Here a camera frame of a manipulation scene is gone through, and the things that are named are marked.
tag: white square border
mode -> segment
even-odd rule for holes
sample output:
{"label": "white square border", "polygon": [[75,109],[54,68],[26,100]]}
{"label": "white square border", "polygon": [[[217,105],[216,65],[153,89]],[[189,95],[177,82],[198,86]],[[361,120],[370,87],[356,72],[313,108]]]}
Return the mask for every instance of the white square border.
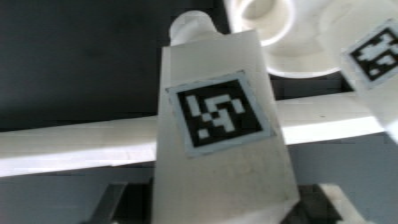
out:
{"label": "white square border", "polygon": [[358,50],[361,45],[372,40],[372,38],[376,37],[376,33],[379,34],[386,28],[392,29],[395,35],[398,36],[398,22],[393,18],[388,19],[386,22],[377,26],[377,28],[365,35],[361,40],[356,42],[356,44],[349,47],[349,49],[344,52],[344,59],[347,60],[351,66],[354,68],[354,73],[358,74],[368,89],[374,89],[393,78],[393,76],[398,74],[398,67],[383,75],[383,77],[376,81],[372,81],[368,78],[368,75],[365,74],[363,68],[358,65],[358,62],[352,59],[351,54]]}
{"label": "white square border", "polygon": [[[178,100],[178,93],[184,91],[189,91],[193,89],[198,89],[205,86],[210,85],[217,85],[228,81],[239,80],[241,85],[242,85],[242,89],[244,89],[244,93],[246,93],[246,97],[248,97],[248,101],[253,107],[253,111],[255,111],[255,115],[258,117],[258,122],[264,128],[264,131],[248,134],[233,139],[226,139],[223,141],[219,141],[217,143],[212,143],[201,147],[194,147],[194,143],[193,143],[193,139],[191,139],[191,132],[189,132],[189,127],[187,127],[187,122],[185,122],[185,115],[184,115],[184,110],[182,110],[182,104],[180,104],[180,100]],[[276,131],[274,131],[274,127],[271,124],[271,121],[267,119],[265,113],[264,113],[264,109],[260,107],[260,104],[257,102],[257,96],[255,96],[255,92],[251,89],[251,84],[246,78],[246,71],[241,70],[239,72],[223,75],[216,78],[210,78],[207,80],[196,81],[194,83],[187,83],[177,87],[171,87],[166,89],[166,91],[169,92],[169,99],[171,99],[171,104],[173,104],[173,110],[175,110],[175,117],[178,120],[178,126],[180,126],[180,131],[184,132],[184,142],[185,142],[185,151],[189,154],[189,157],[198,157],[203,155],[209,155],[230,148],[235,148],[237,146],[248,144],[249,142],[255,142],[262,139],[265,139],[267,137],[276,136]]]}

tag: black square pattern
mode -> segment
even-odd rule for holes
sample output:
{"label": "black square pattern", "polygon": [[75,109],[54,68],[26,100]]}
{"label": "black square pattern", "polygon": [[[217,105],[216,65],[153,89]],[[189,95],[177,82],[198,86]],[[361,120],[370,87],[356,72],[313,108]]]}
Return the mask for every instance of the black square pattern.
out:
{"label": "black square pattern", "polygon": [[257,104],[244,71],[169,90],[194,155],[257,140],[260,136],[271,136],[271,124]]}
{"label": "black square pattern", "polygon": [[381,84],[398,69],[397,23],[388,21],[352,47],[349,57],[368,86]]}

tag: white plastic part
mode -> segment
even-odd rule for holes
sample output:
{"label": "white plastic part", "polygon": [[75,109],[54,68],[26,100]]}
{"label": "white plastic part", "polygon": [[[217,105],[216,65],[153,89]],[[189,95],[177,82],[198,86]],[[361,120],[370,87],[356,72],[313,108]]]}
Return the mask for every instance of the white plastic part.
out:
{"label": "white plastic part", "polygon": [[338,224],[372,224],[365,220],[340,186],[320,184],[320,188],[344,219],[344,221],[338,221]]}
{"label": "white plastic part", "polygon": [[225,0],[233,32],[258,29],[262,45],[285,37],[296,21],[294,0]]}
{"label": "white plastic part", "polygon": [[367,102],[392,138],[398,142],[398,76],[395,75],[376,86],[365,81],[356,63],[345,57],[358,41],[374,35],[379,27],[393,19],[398,21],[398,4],[392,0],[340,0],[324,12],[320,41],[340,63],[344,74]]}
{"label": "white plastic part", "polygon": [[[242,8],[241,0],[225,0],[230,16],[230,24],[233,32],[242,29]],[[262,11],[262,4],[267,5],[267,0],[258,0],[258,10]],[[329,0],[296,0],[292,2],[278,1],[280,4],[294,5],[292,20],[289,23],[290,29],[283,32],[280,38],[264,44],[267,70],[271,74],[287,78],[313,78],[335,73],[338,63],[335,62],[322,45],[319,44],[319,20],[320,12],[333,1]],[[264,23],[255,23],[253,29],[267,29]]]}
{"label": "white plastic part", "polygon": [[[384,131],[358,96],[278,101],[285,143]],[[0,177],[155,161],[157,117],[0,133]]]}
{"label": "white plastic part", "polygon": [[[264,220],[280,223],[299,201],[260,49],[255,31],[209,38],[184,47],[164,48],[155,224],[244,224],[262,223]],[[265,112],[276,135],[246,143],[235,143],[235,139],[230,139],[219,145],[233,144],[233,147],[191,158],[185,151],[191,142],[184,138],[185,129],[178,126],[178,120],[185,119],[171,105],[169,88],[187,83],[205,83],[201,80],[221,79],[237,71],[246,71],[257,96],[253,100]]]}
{"label": "white plastic part", "polygon": [[201,11],[185,12],[171,25],[171,46],[221,35],[209,14]]}

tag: white horizontal bar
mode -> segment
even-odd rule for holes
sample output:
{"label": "white horizontal bar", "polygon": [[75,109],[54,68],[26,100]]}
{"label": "white horizontal bar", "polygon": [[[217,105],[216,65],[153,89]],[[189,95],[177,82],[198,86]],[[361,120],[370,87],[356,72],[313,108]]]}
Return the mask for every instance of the white horizontal bar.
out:
{"label": "white horizontal bar", "polygon": [[[278,101],[285,142],[354,137],[384,129],[354,93]],[[155,160],[157,117],[0,133],[0,177]]]}

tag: black background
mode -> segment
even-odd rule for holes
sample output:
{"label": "black background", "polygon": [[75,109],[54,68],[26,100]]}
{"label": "black background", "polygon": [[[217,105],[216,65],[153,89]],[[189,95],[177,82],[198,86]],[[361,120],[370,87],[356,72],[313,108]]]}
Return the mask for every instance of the black background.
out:
{"label": "black background", "polygon": [[[0,0],[0,131],[157,115],[162,46],[178,15],[223,1]],[[342,76],[274,77],[278,99],[347,90]]]}

